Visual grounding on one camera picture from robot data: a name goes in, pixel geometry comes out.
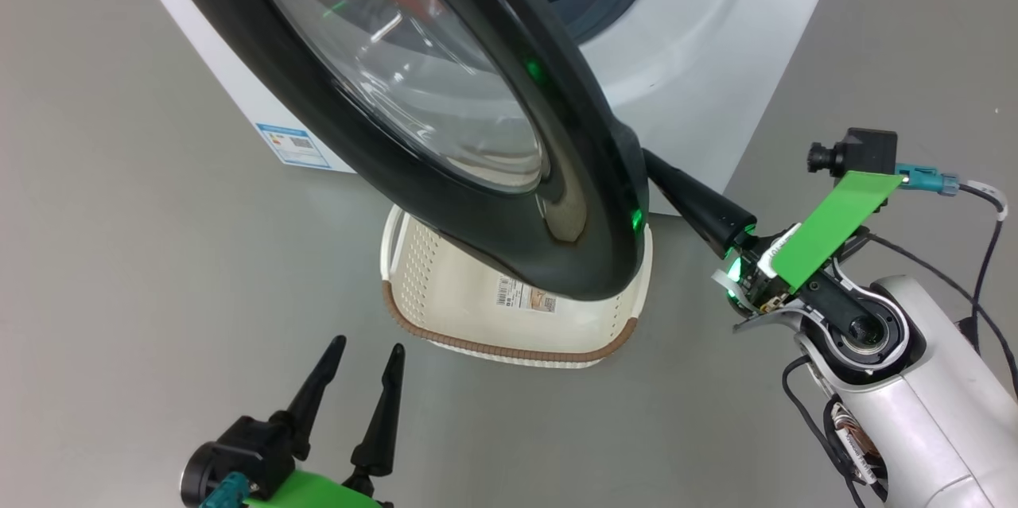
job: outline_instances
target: white plastic basket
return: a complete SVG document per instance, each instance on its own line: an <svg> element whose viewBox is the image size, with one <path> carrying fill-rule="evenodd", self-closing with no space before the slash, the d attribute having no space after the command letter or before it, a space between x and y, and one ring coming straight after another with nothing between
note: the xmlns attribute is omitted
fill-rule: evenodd
<svg viewBox="0 0 1018 508"><path fill-rule="evenodd" d="M453 351L529 366L590 366L636 327L654 250L649 227L643 231L643 266L629 286L602 301L575 301L530 291L393 207L382 238L386 305L404 330Z"/></svg>

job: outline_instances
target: washing machine door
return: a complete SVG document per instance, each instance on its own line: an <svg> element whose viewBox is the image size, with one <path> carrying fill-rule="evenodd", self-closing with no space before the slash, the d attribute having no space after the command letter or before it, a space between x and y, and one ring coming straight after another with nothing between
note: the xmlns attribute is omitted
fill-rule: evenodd
<svg viewBox="0 0 1018 508"><path fill-rule="evenodd" d="M485 263L577 299L642 262L646 175L546 0L193 0L358 174Z"/></svg>

